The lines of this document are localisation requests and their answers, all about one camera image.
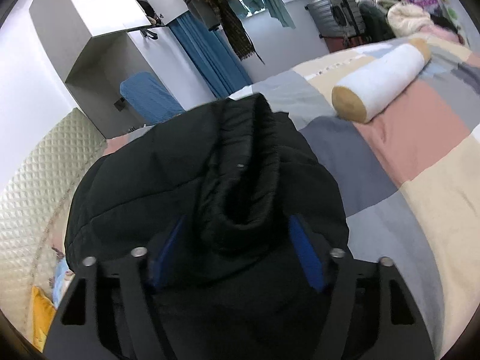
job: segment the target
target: black jacket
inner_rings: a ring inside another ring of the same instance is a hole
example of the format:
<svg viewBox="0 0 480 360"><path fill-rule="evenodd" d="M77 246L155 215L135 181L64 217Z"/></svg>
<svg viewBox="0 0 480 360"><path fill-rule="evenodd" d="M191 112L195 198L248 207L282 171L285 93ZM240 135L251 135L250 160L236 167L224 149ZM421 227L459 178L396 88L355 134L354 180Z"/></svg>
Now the black jacket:
<svg viewBox="0 0 480 360"><path fill-rule="evenodd" d="M75 271L87 256L145 245L154 262L169 254L151 284L179 360L308 359L328 274L309 278L292 238L298 221L320 250L347 250L337 183L288 115L260 94L219 100L95 163L71 205L67 262Z"/></svg>

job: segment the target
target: teal cloth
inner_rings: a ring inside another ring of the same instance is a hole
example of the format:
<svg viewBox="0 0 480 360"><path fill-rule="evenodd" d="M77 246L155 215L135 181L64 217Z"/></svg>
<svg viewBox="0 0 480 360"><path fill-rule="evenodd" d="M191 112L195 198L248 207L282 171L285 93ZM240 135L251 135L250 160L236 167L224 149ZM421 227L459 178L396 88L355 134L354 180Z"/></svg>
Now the teal cloth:
<svg viewBox="0 0 480 360"><path fill-rule="evenodd" d="M295 28L295 24L282 0L263 0L263 3L270 12L270 16L278 19L283 27Z"/></svg>
<svg viewBox="0 0 480 360"><path fill-rule="evenodd" d="M239 19L244 19L248 16L248 9L243 6L240 0L229 0L229 5Z"/></svg>
<svg viewBox="0 0 480 360"><path fill-rule="evenodd" d="M228 97L252 84L245 68L219 31L208 31L191 12L178 16L168 27L215 97Z"/></svg>
<svg viewBox="0 0 480 360"><path fill-rule="evenodd" d="M248 10L252 13L261 11L262 9L265 8L265 5L263 4L263 0L242 0L242 2L245 4Z"/></svg>
<svg viewBox="0 0 480 360"><path fill-rule="evenodd" d="M270 16L280 21L283 27L295 28L295 24L282 0L242 0L242 2L252 13L268 9Z"/></svg>

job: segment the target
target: plaid scarf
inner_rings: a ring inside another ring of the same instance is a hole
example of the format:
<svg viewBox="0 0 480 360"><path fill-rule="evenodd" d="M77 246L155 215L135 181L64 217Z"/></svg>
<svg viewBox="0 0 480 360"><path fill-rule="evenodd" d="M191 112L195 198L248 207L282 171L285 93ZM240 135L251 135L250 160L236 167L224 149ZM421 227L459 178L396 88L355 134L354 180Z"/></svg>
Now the plaid scarf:
<svg viewBox="0 0 480 360"><path fill-rule="evenodd" d="M228 0L204 0L215 12L222 24L226 38L240 59L256 54L253 43L248 37L242 22L230 8Z"/></svg>

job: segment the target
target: blue curtain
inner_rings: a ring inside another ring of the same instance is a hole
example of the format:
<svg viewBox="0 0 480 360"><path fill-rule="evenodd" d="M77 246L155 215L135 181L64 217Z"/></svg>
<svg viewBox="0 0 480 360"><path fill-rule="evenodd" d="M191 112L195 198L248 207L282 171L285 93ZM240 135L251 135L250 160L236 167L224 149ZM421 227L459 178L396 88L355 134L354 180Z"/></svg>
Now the blue curtain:
<svg viewBox="0 0 480 360"><path fill-rule="evenodd" d="M190 12L180 15L168 26L216 97L228 97L252 84L222 36L208 31Z"/></svg>

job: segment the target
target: patchwork quilt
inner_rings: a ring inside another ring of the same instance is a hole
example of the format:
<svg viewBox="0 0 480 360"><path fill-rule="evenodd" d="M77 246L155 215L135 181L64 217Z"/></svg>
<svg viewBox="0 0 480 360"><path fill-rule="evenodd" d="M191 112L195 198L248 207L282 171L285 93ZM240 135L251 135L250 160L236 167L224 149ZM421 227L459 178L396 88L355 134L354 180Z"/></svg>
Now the patchwork quilt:
<svg viewBox="0 0 480 360"><path fill-rule="evenodd" d="M289 112L338 182L353 255L393 258L440 357L480 303L480 57L417 36L431 62L368 124L336 117L332 88L407 39L305 62L231 97L260 92Z"/></svg>

